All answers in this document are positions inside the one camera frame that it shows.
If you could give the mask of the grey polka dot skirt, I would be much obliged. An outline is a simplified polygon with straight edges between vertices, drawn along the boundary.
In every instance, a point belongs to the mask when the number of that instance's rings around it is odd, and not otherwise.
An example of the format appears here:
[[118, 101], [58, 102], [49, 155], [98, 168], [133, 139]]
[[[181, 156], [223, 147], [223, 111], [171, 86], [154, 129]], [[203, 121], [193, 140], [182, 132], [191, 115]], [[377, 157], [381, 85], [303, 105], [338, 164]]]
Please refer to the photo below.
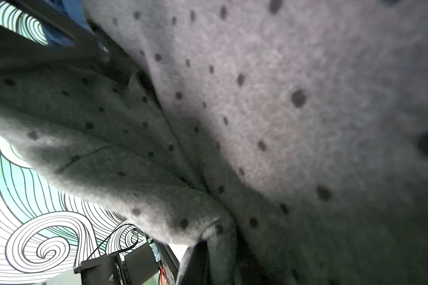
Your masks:
[[188, 247], [179, 284], [428, 285], [428, 1], [83, 1], [0, 26], [0, 136]]

